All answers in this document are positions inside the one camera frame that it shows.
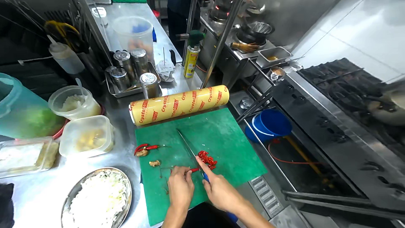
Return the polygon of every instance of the drain grate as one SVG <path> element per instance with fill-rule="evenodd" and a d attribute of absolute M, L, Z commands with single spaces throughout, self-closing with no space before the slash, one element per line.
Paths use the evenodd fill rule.
<path fill-rule="evenodd" d="M 249 184 L 253 188 L 263 207 L 266 209 L 270 218 L 273 218 L 284 209 L 280 204 L 280 201 L 274 195 L 273 190 L 262 176 L 249 181 Z"/>

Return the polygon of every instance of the blue knife handle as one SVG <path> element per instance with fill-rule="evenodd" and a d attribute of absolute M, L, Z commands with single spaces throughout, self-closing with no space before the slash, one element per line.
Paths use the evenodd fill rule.
<path fill-rule="evenodd" d="M 204 172 L 202 175 L 204 176 L 204 180 L 206 180 L 206 181 L 209 182 L 209 179 L 208 179 L 207 174 L 205 174 L 205 172 Z M 236 217 L 236 215 L 232 214 L 231 212 L 227 212 L 226 215 L 228 216 L 228 218 L 229 218 L 232 222 L 236 223 L 236 222 L 238 221 L 238 217 Z"/>
<path fill-rule="evenodd" d="M 207 174 L 206 174 L 206 173 L 203 173 L 202 175 L 204 176 L 204 180 L 208 181 L 208 183 L 209 183 L 209 179 L 208 179 Z"/>

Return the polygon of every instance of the round metal tray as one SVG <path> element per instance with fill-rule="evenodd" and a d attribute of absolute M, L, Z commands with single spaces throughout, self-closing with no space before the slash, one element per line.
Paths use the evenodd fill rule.
<path fill-rule="evenodd" d="M 104 167 L 104 168 L 100 168 L 97 169 L 89 174 L 87 174 L 86 176 L 84 176 L 82 179 L 80 179 L 72 188 L 72 190 L 69 192 L 68 196 L 65 199 L 65 202 L 63 203 L 63 207 L 62 207 L 62 212 L 61 212 L 61 216 L 60 216 L 60 223 L 62 225 L 62 228 L 69 228 L 69 226 L 64 226 L 63 225 L 63 213 L 66 211 L 70 210 L 70 204 L 72 203 L 72 200 L 76 197 L 77 193 L 79 191 L 81 191 L 81 183 L 85 182 L 88 178 L 96 176 L 97 174 L 99 174 L 101 171 L 115 171 L 115 172 L 120 172 L 124 178 L 127 180 L 127 190 L 126 190 L 126 204 L 124 206 L 124 208 L 122 209 L 121 212 L 118 213 L 117 215 L 117 220 L 115 220 L 115 222 L 113 223 L 111 228 L 119 228 L 122 223 L 124 222 L 128 211 L 129 211 L 129 207 L 131 206 L 131 200 L 132 200 L 132 187 L 131 187 L 131 183 L 129 181 L 129 178 L 127 177 L 127 175 L 114 167 Z"/>

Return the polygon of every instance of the blue bucket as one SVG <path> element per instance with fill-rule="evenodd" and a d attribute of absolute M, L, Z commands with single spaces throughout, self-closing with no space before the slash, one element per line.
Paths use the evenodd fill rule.
<path fill-rule="evenodd" d="M 291 123 L 288 121 L 287 117 L 273 109 L 266 109 L 261 113 L 257 113 L 249 125 L 261 142 L 279 136 L 289 135 L 292 130 Z M 245 133 L 252 142 L 259 142 L 248 126 L 245 128 Z"/>

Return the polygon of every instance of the knife blade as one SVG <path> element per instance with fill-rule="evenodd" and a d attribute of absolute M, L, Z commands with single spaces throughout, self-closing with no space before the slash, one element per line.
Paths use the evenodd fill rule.
<path fill-rule="evenodd" d="M 188 145 L 187 141 L 185 140 L 185 138 L 183 137 L 183 135 L 181 134 L 181 132 L 176 128 L 177 132 L 179 133 L 180 137 L 183 139 L 183 142 L 186 146 L 187 149 L 187 153 L 188 155 L 192 158 L 193 162 L 195 163 L 195 165 L 197 166 L 198 170 L 200 171 L 200 173 L 202 174 L 202 177 L 206 180 L 208 180 L 208 176 L 203 172 L 203 170 L 201 169 L 200 164 L 197 162 L 196 160 L 196 155 L 194 154 L 193 150 L 191 149 L 191 147 Z"/>

